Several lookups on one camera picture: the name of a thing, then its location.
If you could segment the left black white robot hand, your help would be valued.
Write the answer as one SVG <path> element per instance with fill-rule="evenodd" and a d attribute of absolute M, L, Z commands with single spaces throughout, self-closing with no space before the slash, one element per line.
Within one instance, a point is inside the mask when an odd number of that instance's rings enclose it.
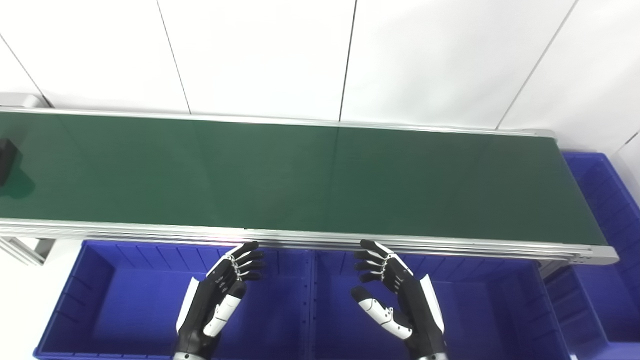
<path fill-rule="evenodd" d="M 260 280 L 265 253 L 258 241 L 240 244 L 224 253 L 201 280 L 193 277 L 176 321 L 174 360 L 210 360 L 222 330 L 240 305 L 247 281 Z"/>

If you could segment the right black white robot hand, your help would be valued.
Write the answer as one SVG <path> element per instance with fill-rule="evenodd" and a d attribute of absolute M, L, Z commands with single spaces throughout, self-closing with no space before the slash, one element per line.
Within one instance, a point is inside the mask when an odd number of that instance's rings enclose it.
<path fill-rule="evenodd" d="M 402 340 L 411 360 L 447 360 L 444 319 L 429 275 L 416 278 L 394 251 L 373 240 L 362 239 L 355 251 L 362 283 L 379 281 L 396 295 L 400 310 L 386 306 L 363 285 L 350 290 L 359 307 L 381 328 Z"/>

